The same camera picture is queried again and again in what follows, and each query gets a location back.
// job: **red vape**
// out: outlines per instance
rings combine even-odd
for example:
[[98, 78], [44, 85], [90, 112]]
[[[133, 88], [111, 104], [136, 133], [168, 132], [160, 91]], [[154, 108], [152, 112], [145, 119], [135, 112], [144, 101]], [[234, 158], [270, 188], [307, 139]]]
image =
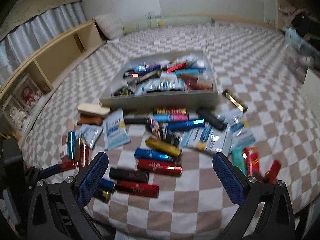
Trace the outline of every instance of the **red vape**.
[[263, 181], [269, 184], [275, 184], [277, 182], [277, 176], [281, 169], [281, 163], [278, 160], [274, 160], [270, 170], [264, 174]]
[[149, 185], [146, 183], [137, 183], [129, 181], [121, 181], [117, 183], [116, 191], [142, 197], [157, 198], [159, 196], [158, 185]]
[[60, 172], [64, 172], [64, 171], [70, 171], [76, 168], [76, 161], [75, 160], [70, 160], [67, 161], [65, 163], [61, 163], [59, 164], [61, 167], [61, 171]]
[[176, 71], [176, 70], [178, 70], [178, 69], [180, 69], [180, 68], [184, 68], [186, 65], [187, 65], [186, 62], [181, 63], [181, 64], [178, 64], [178, 65], [175, 65], [175, 66], [169, 68], [169, 69], [167, 70], [167, 73], [172, 72], [172, 71]]
[[83, 167], [89, 165], [89, 146], [86, 145], [84, 142], [81, 144], [80, 149], [80, 160], [79, 160], [79, 170]]
[[199, 85], [197, 84], [197, 81], [194, 81], [194, 80], [192, 80], [192, 79], [187, 79], [187, 80], [185, 80], [185, 82], [186, 82], [186, 86], [187, 86], [188, 89], [190, 89], [190, 90], [204, 90], [203, 87], [201, 87], [201, 86], [199, 86]]
[[180, 177], [182, 173], [182, 168], [175, 166], [173, 163], [159, 162], [146, 159], [139, 160], [137, 169], [175, 177]]
[[263, 182], [260, 174], [259, 154], [256, 152], [256, 149], [244, 148], [244, 153], [247, 155], [245, 163], [248, 176], [254, 176], [258, 181]]

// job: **metal screw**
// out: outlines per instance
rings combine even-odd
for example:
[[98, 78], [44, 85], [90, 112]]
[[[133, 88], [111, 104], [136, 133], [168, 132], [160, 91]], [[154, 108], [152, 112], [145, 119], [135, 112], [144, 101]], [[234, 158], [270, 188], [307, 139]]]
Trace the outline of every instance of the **metal screw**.
[[37, 186], [38, 187], [41, 187], [43, 185], [43, 180], [39, 180], [38, 182], [37, 182]]
[[278, 184], [279, 184], [280, 187], [284, 187], [284, 186], [285, 186], [285, 183], [284, 183], [284, 181], [282, 181], [282, 180], [279, 180], [279, 181], [278, 181]]
[[250, 177], [249, 177], [249, 181], [250, 181], [251, 183], [256, 183], [256, 182], [257, 182], [257, 179], [256, 179], [254, 176], [250, 176]]
[[72, 176], [66, 177], [66, 179], [65, 179], [66, 183], [71, 183], [71, 182], [73, 182], [73, 180], [74, 180], [74, 177], [72, 177]]

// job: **beige and white checkered fabric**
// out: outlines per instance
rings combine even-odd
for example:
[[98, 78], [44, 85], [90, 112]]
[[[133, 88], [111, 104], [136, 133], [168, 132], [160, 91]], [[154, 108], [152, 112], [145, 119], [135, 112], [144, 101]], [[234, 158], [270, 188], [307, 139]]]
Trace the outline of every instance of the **beige and white checkered fabric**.
[[[171, 50], [205, 49], [220, 90], [229, 88], [248, 105], [247, 118], [257, 139], [261, 172], [273, 159], [282, 163], [279, 179], [288, 187], [293, 211], [310, 203], [320, 190], [320, 129], [300, 97], [299, 83], [283, 65], [284, 37], [277, 32], [234, 24], [184, 26], [140, 31], [106, 44], [79, 64], [44, 107], [23, 146], [29, 165], [58, 162], [58, 145], [68, 122], [76, 122], [78, 104], [97, 102], [129, 57]], [[231, 109], [219, 98], [217, 112]], [[127, 126], [131, 143], [107, 152], [111, 166], [136, 167], [137, 147], [149, 137], [143, 126]], [[91, 159], [103, 151], [97, 141]], [[145, 238], [213, 239], [231, 220], [233, 205], [212, 168], [212, 158], [183, 150], [180, 178], [150, 174], [160, 186], [157, 199], [114, 193], [109, 204], [92, 200], [89, 214], [120, 231]], [[50, 178], [60, 182], [77, 171]], [[109, 168], [105, 174], [108, 178]], [[259, 206], [257, 216], [261, 213]], [[255, 217], [247, 234], [258, 221]]]

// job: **curtain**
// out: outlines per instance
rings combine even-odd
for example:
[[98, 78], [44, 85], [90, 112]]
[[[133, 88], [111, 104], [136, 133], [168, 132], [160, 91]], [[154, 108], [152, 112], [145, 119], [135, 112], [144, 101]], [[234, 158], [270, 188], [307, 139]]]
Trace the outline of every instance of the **curtain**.
[[0, 42], [0, 86], [34, 51], [85, 21], [79, 1], [50, 9], [14, 29]]

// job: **cardboard box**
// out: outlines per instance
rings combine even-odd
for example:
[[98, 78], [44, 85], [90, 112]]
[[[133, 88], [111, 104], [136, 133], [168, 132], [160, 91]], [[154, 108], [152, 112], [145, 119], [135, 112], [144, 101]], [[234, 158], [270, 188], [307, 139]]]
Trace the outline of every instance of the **cardboard box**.
[[127, 86], [127, 82], [123, 79], [123, 74], [135, 66], [147, 62], [156, 63], [163, 60], [173, 61], [185, 55], [194, 54], [199, 60], [205, 63], [205, 74], [214, 79], [213, 67], [209, 63], [208, 57], [202, 50], [188, 50], [179, 52], [170, 52], [165, 54], [155, 54], [147, 57], [130, 59], [120, 72], [115, 76], [111, 84], [100, 97], [100, 102], [105, 107], [110, 107], [112, 110], [122, 108], [124, 110], [151, 110], [156, 106], [160, 107], [185, 107], [189, 110], [195, 110], [198, 107], [213, 109], [217, 104], [218, 91], [216, 81], [211, 90], [187, 90], [187, 91], [168, 91], [147, 93], [140, 96], [126, 95], [112, 97], [112, 94], [118, 89]]

